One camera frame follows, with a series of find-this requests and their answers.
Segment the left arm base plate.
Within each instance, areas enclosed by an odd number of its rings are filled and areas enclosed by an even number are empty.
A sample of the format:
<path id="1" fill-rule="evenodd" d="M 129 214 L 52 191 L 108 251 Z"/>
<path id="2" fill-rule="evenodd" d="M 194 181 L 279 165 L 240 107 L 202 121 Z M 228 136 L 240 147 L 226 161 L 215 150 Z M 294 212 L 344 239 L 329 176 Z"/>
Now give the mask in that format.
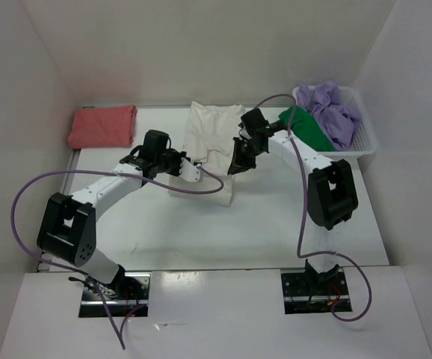
<path id="1" fill-rule="evenodd" d="M 130 317 L 147 317 L 151 274 L 149 272 L 129 272 L 126 277 L 128 278 L 129 288 L 120 294 L 102 288 L 110 314 L 117 318 L 123 318 L 127 315 Z M 102 299 L 89 280 L 68 277 L 68 281 L 83 285 L 78 313 L 79 318 L 88 319 L 107 316 Z"/>

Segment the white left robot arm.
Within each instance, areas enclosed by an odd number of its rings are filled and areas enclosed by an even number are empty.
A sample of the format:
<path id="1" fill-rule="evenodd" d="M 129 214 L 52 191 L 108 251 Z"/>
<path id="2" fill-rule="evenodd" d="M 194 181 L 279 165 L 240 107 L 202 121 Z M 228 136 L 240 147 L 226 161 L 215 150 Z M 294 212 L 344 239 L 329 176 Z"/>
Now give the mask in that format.
<path id="1" fill-rule="evenodd" d="M 37 246 L 87 275 L 90 290 L 110 299 L 140 298 L 144 291 L 126 270 L 96 247 L 96 222 L 126 195 L 158 174 L 178 177 L 190 158 L 171 147 L 170 136 L 151 129 L 144 142 L 119 160 L 115 175 L 102 177 L 72 194 L 53 194 L 47 203 Z"/>

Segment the red t shirt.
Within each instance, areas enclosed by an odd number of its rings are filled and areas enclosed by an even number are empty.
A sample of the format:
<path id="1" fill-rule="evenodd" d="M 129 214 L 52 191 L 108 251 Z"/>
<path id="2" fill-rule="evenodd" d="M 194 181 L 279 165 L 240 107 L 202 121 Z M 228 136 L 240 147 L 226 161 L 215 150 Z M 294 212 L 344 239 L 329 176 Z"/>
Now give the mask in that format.
<path id="1" fill-rule="evenodd" d="M 67 138 L 69 148 L 130 147 L 137 111 L 134 105 L 79 109 L 73 116 Z"/>

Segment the cream white t shirt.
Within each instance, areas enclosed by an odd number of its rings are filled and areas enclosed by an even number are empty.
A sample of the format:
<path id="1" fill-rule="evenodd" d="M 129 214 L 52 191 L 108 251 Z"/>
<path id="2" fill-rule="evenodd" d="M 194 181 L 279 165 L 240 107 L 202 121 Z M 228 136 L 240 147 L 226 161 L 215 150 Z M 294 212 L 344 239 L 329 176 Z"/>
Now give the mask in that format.
<path id="1" fill-rule="evenodd" d="M 243 105 L 215 106 L 191 103 L 185 126 L 182 150 L 192 162 L 203 165 L 211 174 L 223 181 L 223 188 L 215 194 L 203 194 L 204 191 L 217 188 L 219 182 L 204 175 L 200 182 L 186 182 L 170 177 L 169 185 L 196 191 L 197 194 L 184 194 L 169 191 L 171 197 L 189 198 L 205 201 L 218 206 L 230 206 L 233 195 L 235 176 L 227 174 L 234 149 L 233 137 L 238 134 L 241 116 L 246 109 Z"/>

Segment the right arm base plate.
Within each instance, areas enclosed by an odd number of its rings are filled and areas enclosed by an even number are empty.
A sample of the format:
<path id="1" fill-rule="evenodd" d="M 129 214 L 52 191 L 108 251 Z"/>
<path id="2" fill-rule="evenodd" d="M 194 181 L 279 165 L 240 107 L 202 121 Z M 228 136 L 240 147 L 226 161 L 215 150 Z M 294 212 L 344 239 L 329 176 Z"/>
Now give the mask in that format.
<path id="1" fill-rule="evenodd" d="M 284 311 L 286 315 L 352 312 L 345 273 L 339 270 L 328 283 L 316 286 L 309 283 L 304 270 L 283 271 L 280 274 Z"/>

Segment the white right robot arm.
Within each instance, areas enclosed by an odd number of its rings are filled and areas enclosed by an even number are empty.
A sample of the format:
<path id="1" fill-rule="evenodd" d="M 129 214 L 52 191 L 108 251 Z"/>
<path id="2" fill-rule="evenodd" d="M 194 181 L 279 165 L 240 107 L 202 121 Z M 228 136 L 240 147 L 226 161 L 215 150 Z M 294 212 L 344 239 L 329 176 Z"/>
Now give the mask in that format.
<path id="1" fill-rule="evenodd" d="M 303 218 L 297 256 L 305 260 L 304 284 L 320 294 L 329 287 L 339 265 L 333 249 L 334 227 L 351 219 L 359 205 L 351 165 L 333 161 L 301 141 L 281 120 L 269 123 L 260 109 L 241 116 L 228 174 L 256 168 L 256 157 L 268 153 L 299 171 L 303 183 Z"/>

